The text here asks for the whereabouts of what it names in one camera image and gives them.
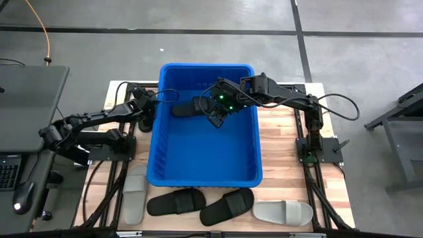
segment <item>orange cable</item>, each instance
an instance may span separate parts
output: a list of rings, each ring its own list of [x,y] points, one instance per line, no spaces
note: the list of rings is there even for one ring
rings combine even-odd
[[[34,8],[32,7],[31,3],[29,3],[28,0],[25,0],[26,4],[28,4],[29,8],[31,8],[32,12],[34,13],[35,17],[37,17],[38,22],[40,22],[42,30],[44,31],[44,34],[46,35],[46,40],[47,40],[47,58],[50,58],[50,39],[48,38],[48,34],[47,34],[47,30],[46,27],[44,27],[44,24],[42,23],[40,17],[38,16],[37,12],[34,10]]]

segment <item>keyboard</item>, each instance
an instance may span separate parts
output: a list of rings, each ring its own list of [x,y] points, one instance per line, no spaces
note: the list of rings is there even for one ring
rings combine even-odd
[[[13,191],[16,188],[21,161],[20,155],[0,156],[0,192]]]

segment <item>gray desk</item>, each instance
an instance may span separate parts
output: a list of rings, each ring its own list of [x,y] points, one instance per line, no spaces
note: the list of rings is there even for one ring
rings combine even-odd
[[[12,197],[15,191],[0,192],[0,234],[22,233],[32,229],[32,222],[42,210],[42,197],[46,181],[53,163],[53,153],[43,150],[39,154],[39,161],[34,169],[31,181],[35,183],[34,193],[32,195],[32,207],[24,215],[16,215],[12,210]],[[20,178],[21,182],[27,180],[31,168],[37,160],[37,155],[31,155],[24,166],[24,171]]]

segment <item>computer mouse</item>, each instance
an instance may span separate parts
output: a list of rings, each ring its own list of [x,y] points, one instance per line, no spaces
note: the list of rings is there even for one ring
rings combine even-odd
[[[22,215],[27,213],[29,209],[31,209],[33,192],[33,182],[23,182],[16,187],[12,199],[12,209],[16,214]]]

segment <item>black floor stripe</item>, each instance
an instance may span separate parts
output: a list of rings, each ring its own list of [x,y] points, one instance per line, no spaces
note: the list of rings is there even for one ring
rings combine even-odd
[[[190,30],[190,29],[125,29],[125,28],[79,28],[47,27],[52,33],[93,33],[93,34],[216,34],[216,35],[258,35],[258,36],[295,36],[294,30]],[[38,26],[0,26],[0,31],[42,32]]]
[[[295,24],[295,29],[297,31],[298,39],[298,48],[299,48],[299,57],[301,58],[301,64],[303,65],[304,80],[306,83],[312,83],[309,60],[307,58],[307,50],[305,49],[303,29],[301,27],[301,21],[299,19],[298,7],[296,0],[291,0],[293,21]]]
[[[382,37],[382,38],[423,38],[423,32],[321,32],[303,31],[304,36],[324,37]]]

